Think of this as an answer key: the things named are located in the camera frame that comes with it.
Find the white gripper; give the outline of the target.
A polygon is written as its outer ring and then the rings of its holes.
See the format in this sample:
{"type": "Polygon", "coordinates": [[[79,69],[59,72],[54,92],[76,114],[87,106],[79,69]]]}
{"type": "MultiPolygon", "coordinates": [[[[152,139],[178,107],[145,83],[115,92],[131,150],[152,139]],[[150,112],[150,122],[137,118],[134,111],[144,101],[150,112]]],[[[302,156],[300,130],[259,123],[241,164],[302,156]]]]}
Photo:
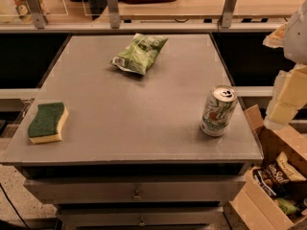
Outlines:
{"type": "Polygon", "coordinates": [[[267,35],[263,44],[270,48],[284,47],[285,58],[301,63],[289,72],[280,71],[275,78],[264,125],[278,130],[307,104],[307,0],[291,16],[288,24],[267,35]]]}

